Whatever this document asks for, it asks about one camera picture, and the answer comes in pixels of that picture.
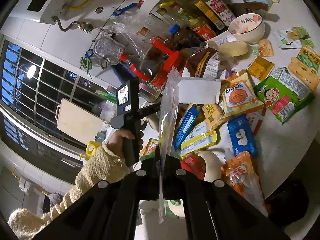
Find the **left hand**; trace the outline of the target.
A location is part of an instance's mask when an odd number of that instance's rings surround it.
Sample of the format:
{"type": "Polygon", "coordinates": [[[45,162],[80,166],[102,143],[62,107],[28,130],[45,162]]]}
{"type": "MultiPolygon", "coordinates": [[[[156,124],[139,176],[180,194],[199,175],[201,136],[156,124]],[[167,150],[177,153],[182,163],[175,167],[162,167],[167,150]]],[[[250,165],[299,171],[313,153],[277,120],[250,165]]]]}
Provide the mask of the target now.
{"type": "Polygon", "coordinates": [[[115,155],[124,159],[123,155],[123,142],[124,139],[133,140],[135,136],[131,133],[131,131],[127,129],[118,129],[116,130],[111,137],[109,138],[106,146],[107,148],[113,152],[115,155]]]}

